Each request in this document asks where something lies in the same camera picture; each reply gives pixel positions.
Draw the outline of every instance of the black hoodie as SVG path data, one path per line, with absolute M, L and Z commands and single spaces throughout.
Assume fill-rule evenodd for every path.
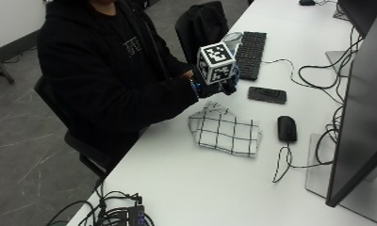
M 197 98 L 189 80 L 178 77 L 189 65 L 169 53 L 147 16 L 127 0 L 115 6 L 151 70 L 137 71 L 127 63 L 117 34 L 103 28 L 87 0 L 54 0 L 46 5 L 37 57 L 42 76 L 72 116 L 70 133 L 102 152 L 122 157 L 138 131 L 174 118 Z

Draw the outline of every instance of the black chair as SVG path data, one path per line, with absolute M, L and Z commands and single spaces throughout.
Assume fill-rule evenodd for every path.
M 174 30 L 186 62 L 195 64 L 198 48 L 219 42 L 228 32 L 222 3 L 191 6 L 177 19 Z
M 57 115 L 65 127 L 69 128 L 70 117 L 66 113 L 66 108 L 56 99 L 50 84 L 45 81 L 42 76 L 38 78 L 33 89 L 48 107 Z M 99 178 L 103 177 L 114 167 L 110 164 L 109 157 L 82 140 L 76 138 L 69 130 L 66 130 L 64 141 L 78 152 L 80 162 L 90 169 L 91 172 L 97 174 Z

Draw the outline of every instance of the fiducial marker cube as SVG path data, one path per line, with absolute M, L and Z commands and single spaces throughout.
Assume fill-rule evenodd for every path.
M 235 59 L 224 42 L 199 47 L 197 68 L 207 85 L 231 77 L 234 63 Z

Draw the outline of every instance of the black keyboard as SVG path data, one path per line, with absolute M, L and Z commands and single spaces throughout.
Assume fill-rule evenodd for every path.
M 234 55 L 240 79 L 254 81 L 258 77 L 264 40 L 266 33 L 244 31 L 242 34 L 240 45 Z

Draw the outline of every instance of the smartphone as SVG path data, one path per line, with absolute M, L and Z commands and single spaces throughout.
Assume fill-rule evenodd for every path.
M 256 100 L 256 101 L 263 101 L 283 105 L 286 103 L 286 91 L 278 89 L 248 87 L 247 98 L 250 100 Z

